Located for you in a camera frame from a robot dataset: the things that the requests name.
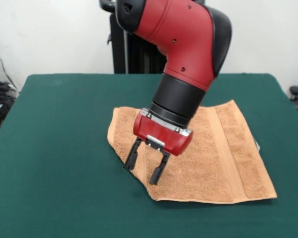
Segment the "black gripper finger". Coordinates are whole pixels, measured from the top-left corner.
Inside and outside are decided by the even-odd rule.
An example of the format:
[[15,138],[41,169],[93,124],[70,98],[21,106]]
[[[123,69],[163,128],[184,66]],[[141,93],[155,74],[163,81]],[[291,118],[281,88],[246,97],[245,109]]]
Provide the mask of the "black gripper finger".
[[136,138],[134,144],[131,147],[131,150],[127,156],[127,159],[124,164],[124,168],[127,170],[133,170],[138,157],[138,148],[141,144],[142,140],[140,138]]
[[157,185],[158,184],[158,181],[159,181],[159,179],[160,179],[160,177],[161,177],[161,175],[164,171],[164,168],[165,168],[165,166],[168,162],[169,157],[170,157],[169,153],[167,153],[165,151],[162,151],[162,160],[161,160],[159,166],[155,168],[155,170],[152,173],[152,176],[150,178],[150,181],[149,181],[149,183],[151,185]]

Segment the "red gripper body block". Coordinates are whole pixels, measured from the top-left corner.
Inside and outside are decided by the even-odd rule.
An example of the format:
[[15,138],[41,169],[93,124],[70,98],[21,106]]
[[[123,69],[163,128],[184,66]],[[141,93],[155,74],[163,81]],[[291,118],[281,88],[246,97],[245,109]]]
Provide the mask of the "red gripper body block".
[[182,154],[193,138],[191,129],[170,124],[149,111],[139,111],[134,122],[133,133],[141,140],[157,145],[174,156]]

